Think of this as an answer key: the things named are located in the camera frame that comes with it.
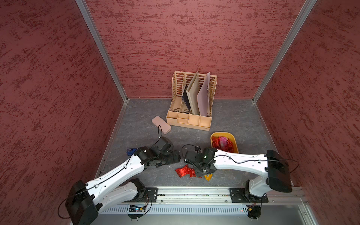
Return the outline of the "red tea bag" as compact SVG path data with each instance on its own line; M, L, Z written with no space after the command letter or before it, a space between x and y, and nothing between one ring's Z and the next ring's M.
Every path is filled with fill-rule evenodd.
M193 168L188 168L188 174L190 178L197 176Z
M233 150L234 150L234 147L233 147L232 141L229 138L226 138L226 141L224 143L224 151L234 153Z
M178 168L175 171L178 174L178 176L180 178L182 178L189 174L189 167L188 167L188 165L185 165L183 168Z
M211 147L216 149L221 149L220 137L218 136L211 137Z

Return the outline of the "yellow tea bag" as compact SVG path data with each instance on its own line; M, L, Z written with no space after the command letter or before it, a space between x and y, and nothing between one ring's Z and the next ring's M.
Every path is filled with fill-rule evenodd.
M207 181L210 181L213 177L213 174L207 174L204 176L204 178L207 180Z

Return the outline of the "red tea bag top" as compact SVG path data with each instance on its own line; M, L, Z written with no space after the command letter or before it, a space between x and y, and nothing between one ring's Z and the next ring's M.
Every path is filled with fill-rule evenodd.
M211 137L211 147L216 149L221 149L220 137L218 136Z

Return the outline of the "pink tea bag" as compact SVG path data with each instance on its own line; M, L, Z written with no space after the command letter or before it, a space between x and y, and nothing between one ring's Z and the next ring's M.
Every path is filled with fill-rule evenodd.
M225 143L225 141L226 141L226 138L227 138L227 137L220 136L221 150L223 150L223 151L224 151L224 143Z

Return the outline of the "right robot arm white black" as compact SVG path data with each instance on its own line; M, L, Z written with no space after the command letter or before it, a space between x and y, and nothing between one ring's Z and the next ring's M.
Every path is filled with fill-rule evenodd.
M200 176L213 174L217 170L256 174L256 178L246 181L243 191L244 198L250 203L260 201L271 190L292 192L289 164L273 150L265 154L247 155L206 148L202 153L186 152L184 162L193 166L196 175Z

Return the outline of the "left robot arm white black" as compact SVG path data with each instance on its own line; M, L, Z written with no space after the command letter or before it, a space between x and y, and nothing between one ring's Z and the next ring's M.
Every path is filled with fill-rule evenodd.
M151 166L161 167L180 162L177 151L158 151L155 147L138 148L124 163L87 183L76 182L65 201L72 224L90 225L100 213L129 201L151 200L144 184L134 176Z

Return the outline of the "yellow plastic storage box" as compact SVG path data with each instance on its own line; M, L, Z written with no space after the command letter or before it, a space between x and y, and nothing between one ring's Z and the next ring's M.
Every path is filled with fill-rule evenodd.
M228 133L228 132L215 132L211 135L211 137L214 136L214 137L227 137L229 138L232 143L233 143L233 147L234 147L234 153L238 154L239 153L239 150L238 150L238 147L237 147L237 143L236 143L236 140L235 140L235 137L231 134L231 133Z

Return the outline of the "pink glasses case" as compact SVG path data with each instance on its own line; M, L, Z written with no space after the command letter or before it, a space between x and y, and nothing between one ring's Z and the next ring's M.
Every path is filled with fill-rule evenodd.
M154 117L152 119L152 123L159 129L159 131L161 131L162 134L168 134L171 131L171 126L159 116Z

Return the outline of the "beige plastic file organizer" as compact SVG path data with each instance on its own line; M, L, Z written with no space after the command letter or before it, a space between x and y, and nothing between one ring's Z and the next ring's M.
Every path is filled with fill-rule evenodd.
M166 115L172 126L209 131L218 77L210 73L174 71L172 101Z

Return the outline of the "black notebook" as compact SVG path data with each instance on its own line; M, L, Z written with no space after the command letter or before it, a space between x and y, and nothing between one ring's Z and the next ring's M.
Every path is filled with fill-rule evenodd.
M186 105L188 113L191 113L191 106L190 106L190 102L189 102L189 99L188 99L187 88L188 88L188 85L186 85L185 88L184 88L184 91L183 91L183 94L182 94L182 100L184 101L184 103Z

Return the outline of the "mauve folder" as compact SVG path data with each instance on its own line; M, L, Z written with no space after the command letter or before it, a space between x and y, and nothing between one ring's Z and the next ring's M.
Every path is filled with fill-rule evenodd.
M201 116L207 116L208 108L209 108L209 96L208 96L208 90L210 85L210 78L211 74L210 72L207 73L206 77L204 78L204 82L201 86L201 89L197 95L197 102L198 102L198 108L199 113Z

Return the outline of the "tan cardboard folder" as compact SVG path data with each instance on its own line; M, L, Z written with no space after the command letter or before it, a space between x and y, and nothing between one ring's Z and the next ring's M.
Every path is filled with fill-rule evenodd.
M187 88L187 96L191 106L191 113L194 115L200 115L197 102L197 95L200 91L199 83L199 72L196 72Z

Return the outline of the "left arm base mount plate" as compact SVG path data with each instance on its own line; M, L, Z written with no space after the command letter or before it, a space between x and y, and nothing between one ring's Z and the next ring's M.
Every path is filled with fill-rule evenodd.
M139 193L139 201L147 201L146 199L151 199L152 203L157 201L158 197L158 188L157 187L146 187L145 189L141 190Z

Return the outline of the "aluminium front rail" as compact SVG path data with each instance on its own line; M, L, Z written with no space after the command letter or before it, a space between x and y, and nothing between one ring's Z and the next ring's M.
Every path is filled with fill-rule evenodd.
M301 187L293 187L291 193L269 191L265 193L268 203L232 203L229 188L231 187L157 187L157 204L269 204L269 205L308 205L308 200Z

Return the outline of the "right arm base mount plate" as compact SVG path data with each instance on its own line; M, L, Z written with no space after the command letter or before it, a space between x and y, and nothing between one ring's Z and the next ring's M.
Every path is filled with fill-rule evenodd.
M264 194L262 197L253 196L246 193L245 188L229 188L229 194L232 203L268 203L268 197Z

